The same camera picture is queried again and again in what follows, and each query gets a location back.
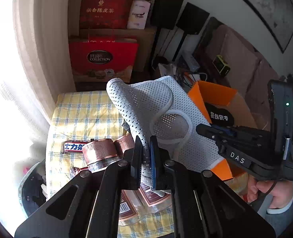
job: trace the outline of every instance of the human hand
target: human hand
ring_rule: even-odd
[[[274,181],[259,181],[257,182],[253,176],[249,175],[248,179],[248,203],[258,198],[258,190],[266,193],[272,186]],[[269,208],[283,208],[293,197],[293,182],[283,180],[278,181],[273,190],[270,192],[273,195],[273,200]]]

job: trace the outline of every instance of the red gift box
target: red gift box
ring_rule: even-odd
[[[133,0],[81,0],[79,28],[126,28]]]
[[[138,44],[132,38],[90,37],[71,39],[69,56],[75,82],[130,82]]]

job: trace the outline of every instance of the cushion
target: cushion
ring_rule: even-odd
[[[270,108],[268,101],[269,80],[279,80],[279,76],[276,71],[271,68],[269,63],[263,59],[254,73],[247,95],[265,105],[267,108]]]
[[[214,60],[216,55],[220,54],[225,37],[229,32],[232,32],[249,51],[254,53],[253,45],[250,44],[242,35],[227,25],[220,25],[216,30],[213,31],[213,37],[206,47],[206,54],[210,59]]]
[[[267,105],[258,102],[248,93],[245,96],[245,102],[251,111],[251,115],[253,116],[258,129],[269,131],[271,127],[271,115],[270,109]]]
[[[231,31],[225,37],[220,54],[230,66],[225,78],[244,97],[258,65],[258,58]]]

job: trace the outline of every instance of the bottle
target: bottle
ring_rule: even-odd
[[[94,140],[85,144],[82,151],[88,170],[92,173],[120,160],[112,139]]]
[[[135,191],[122,190],[120,198],[119,222],[120,226],[133,225],[145,215],[145,208]]]
[[[141,183],[136,193],[145,207],[145,214],[160,212],[172,205],[170,194],[165,193],[164,197],[161,197],[152,192],[150,187],[144,183]]]

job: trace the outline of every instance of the white mesh cloth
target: white mesh cloth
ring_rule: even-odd
[[[156,135],[159,147],[168,150],[170,157],[187,169],[200,172],[217,165],[215,142],[200,136],[196,126],[208,121],[171,77],[132,85],[121,79],[107,84],[107,93],[130,126],[132,137],[138,135],[143,145],[141,181],[152,186],[149,141]]]

